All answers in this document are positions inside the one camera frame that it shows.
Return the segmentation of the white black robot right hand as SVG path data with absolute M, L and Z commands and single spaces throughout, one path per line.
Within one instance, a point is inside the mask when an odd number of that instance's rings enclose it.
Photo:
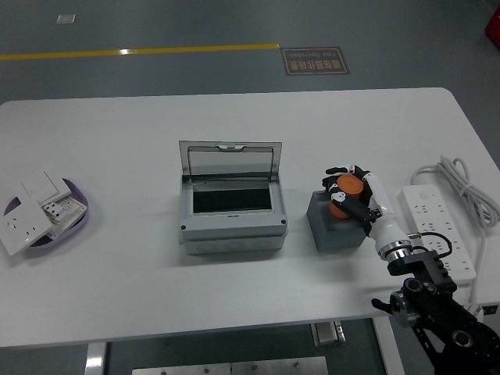
M 322 185 L 330 206 L 361 224 L 375 241 L 379 257 L 391 262 L 411 252 L 409 235 L 398 225 L 394 208 L 380 179 L 357 165 L 326 170 Z

